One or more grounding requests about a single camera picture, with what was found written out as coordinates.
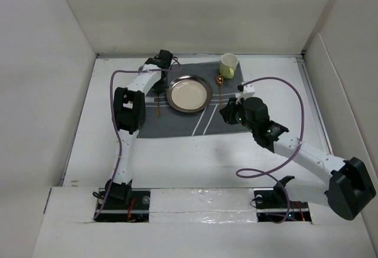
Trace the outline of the copper spoon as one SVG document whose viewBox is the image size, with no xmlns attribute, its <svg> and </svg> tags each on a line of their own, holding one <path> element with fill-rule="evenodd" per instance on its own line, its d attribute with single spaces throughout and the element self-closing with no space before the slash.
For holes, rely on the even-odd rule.
<svg viewBox="0 0 378 258">
<path fill-rule="evenodd" d="M 216 84 L 219 88 L 219 103 L 220 103 L 220 109 L 223 108 L 223 104 L 222 104 L 222 93 L 221 93 L 221 87 L 223 85 L 223 82 L 224 82 L 224 79 L 223 79 L 223 76 L 221 74 L 219 74 L 217 77 L 216 77 Z"/>
</svg>

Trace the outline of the brown rimmed white plate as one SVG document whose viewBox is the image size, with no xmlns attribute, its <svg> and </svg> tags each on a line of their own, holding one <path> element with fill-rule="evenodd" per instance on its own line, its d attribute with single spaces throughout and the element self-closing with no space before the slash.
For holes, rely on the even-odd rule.
<svg viewBox="0 0 378 258">
<path fill-rule="evenodd" d="M 213 90 L 202 77 L 183 75 L 173 79 L 166 91 L 168 104 L 183 113 L 197 113 L 211 102 Z"/>
</svg>

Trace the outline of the grey striped placemat cloth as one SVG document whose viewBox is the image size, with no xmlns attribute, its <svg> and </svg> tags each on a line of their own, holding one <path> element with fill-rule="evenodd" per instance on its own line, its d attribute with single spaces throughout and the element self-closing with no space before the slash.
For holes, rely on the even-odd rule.
<svg viewBox="0 0 378 258">
<path fill-rule="evenodd" d="M 192 63 L 175 65 L 174 70 L 167 77 L 167 82 L 183 75 L 196 75 L 205 79 L 212 87 L 213 97 L 210 104 L 197 113 L 183 113 L 173 109 L 167 102 L 165 93 L 160 94 L 161 116 L 157 117 L 157 95 L 150 91 L 146 98 L 146 122 L 139 131 L 140 138 L 171 138 L 183 136 L 203 136 L 225 133 L 244 132 L 240 125 L 228 125 L 219 113 L 219 88 L 215 82 L 219 74 L 219 62 Z M 226 79 L 221 87 L 222 104 L 227 105 L 228 100 L 238 92 L 237 86 L 243 82 L 241 66 L 232 79 Z"/>
</svg>

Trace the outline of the copper fork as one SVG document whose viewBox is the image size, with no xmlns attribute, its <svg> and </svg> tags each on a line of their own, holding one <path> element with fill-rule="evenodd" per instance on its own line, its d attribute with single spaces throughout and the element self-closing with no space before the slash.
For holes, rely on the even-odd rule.
<svg viewBox="0 0 378 258">
<path fill-rule="evenodd" d="M 157 95 L 157 117 L 161 116 L 161 110 L 160 110 L 160 98 L 159 94 Z"/>
</svg>

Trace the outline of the yellow green mug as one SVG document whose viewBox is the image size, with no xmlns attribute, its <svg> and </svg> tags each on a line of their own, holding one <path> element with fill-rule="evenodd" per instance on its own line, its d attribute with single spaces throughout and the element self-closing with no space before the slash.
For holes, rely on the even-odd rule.
<svg viewBox="0 0 378 258">
<path fill-rule="evenodd" d="M 225 79 L 234 77 L 239 60 L 236 55 L 231 53 L 223 54 L 220 58 L 220 74 Z"/>
</svg>

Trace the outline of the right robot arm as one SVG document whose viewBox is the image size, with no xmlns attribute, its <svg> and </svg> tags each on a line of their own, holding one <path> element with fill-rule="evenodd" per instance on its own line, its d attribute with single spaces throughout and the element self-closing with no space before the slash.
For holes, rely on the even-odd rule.
<svg viewBox="0 0 378 258">
<path fill-rule="evenodd" d="M 244 126 L 260 147 L 294 161 L 318 177 L 324 186 L 317 191 L 315 200 L 328 205 L 339 217 L 355 219 L 376 196 L 363 161 L 355 157 L 346 160 L 303 143 L 288 128 L 270 119 L 268 107 L 260 98 L 232 97 L 220 114 L 227 124 Z"/>
</svg>

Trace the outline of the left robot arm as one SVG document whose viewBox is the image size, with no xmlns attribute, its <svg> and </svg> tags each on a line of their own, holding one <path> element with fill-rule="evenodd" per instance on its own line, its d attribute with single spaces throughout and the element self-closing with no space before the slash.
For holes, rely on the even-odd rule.
<svg viewBox="0 0 378 258">
<path fill-rule="evenodd" d="M 152 89 L 162 93 L 167 88 L 167 75 L 175 61 L 171 52 L 160 50 L 139 70 L 117 70 L 111 75 L 110 112 L 119 148 L 112 176 L 105 185 L 104 200 L 117 208 L 128 207 L 132 200 L 132 150 L 146 119 L 145 96 Z M 135 73 L 136 77 L 126 87 L 114 89 L 113 81 L 118 73 Z"/>
</svg>

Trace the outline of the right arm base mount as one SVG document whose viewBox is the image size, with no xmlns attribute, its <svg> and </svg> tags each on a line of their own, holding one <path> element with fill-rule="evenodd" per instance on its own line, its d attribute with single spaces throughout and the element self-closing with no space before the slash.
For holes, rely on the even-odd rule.
<svg viewBox="0 0 378 258">
<path fill-rule="evenodd" d="M 282 187 L 276 184 L 270 188 L 256 188 L 250 205 L 256 208 L 258 222 L 278 223 L 281 220 L 288 222 L 311 222 L 309 205 L 307 202 L 286 201 Z"/>
</svg>

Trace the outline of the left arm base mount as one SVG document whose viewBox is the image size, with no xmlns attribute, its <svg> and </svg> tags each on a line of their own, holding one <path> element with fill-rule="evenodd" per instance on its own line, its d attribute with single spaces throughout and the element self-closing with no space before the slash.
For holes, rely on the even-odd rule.
<svg viewBox="0 0 378 258">
<path fill-rule="evenodd" d="M 95 193 L 96 209 L 94 221 L 100 223 L 148 223 L 149 207 L 151 202 L 151 190 L 133 189 L 128 202 L 108 196 L 105 206 L 99 215 L 105 190 L 102 188 Z"/>
</svg>

